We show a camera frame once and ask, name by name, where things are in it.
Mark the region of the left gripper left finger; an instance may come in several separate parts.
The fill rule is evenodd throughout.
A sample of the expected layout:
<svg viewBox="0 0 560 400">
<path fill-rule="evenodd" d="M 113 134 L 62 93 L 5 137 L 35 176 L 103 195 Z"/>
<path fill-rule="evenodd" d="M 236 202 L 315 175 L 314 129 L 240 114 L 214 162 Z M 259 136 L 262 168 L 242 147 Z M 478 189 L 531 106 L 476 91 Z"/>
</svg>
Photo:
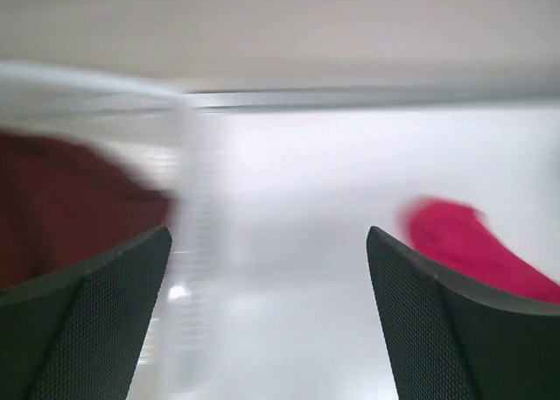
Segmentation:
<svg viewBox="0 0 560 400">
<path fill-rule="evenodd" d="M 1 292 L 3 399 L 124 399 L 165 276 L 155 227 Z"/>
</svg>

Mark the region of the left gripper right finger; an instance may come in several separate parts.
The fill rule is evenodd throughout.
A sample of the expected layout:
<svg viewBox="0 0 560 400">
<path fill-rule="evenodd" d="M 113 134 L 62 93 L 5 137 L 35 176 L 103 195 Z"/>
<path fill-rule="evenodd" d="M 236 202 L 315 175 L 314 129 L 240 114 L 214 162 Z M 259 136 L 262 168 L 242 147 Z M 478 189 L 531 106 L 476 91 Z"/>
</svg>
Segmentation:
<svg viewBox="0 0 560 400">
<path fill-rule="evenodd" d="M 401 399 L 559 397 L 559 307 L 495 289 L 382 229 L 367 261 Z"/>
</svg>

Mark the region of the pink t shirt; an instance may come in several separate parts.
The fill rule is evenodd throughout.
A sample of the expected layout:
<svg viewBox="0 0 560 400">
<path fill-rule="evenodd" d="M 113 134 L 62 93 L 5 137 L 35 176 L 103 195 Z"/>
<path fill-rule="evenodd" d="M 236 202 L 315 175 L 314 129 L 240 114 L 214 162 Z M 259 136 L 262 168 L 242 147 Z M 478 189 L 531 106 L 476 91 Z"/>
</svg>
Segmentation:
<svg viewBox="0 0 560 400">
<path fill-rule="evenodd" d="M 410 246 L 436 263 L 499 290 L 559 303 L 559 284 L 503 245 L 475 207 L 422 197 L 403 209 L 400 222 Z"/>
</svg>

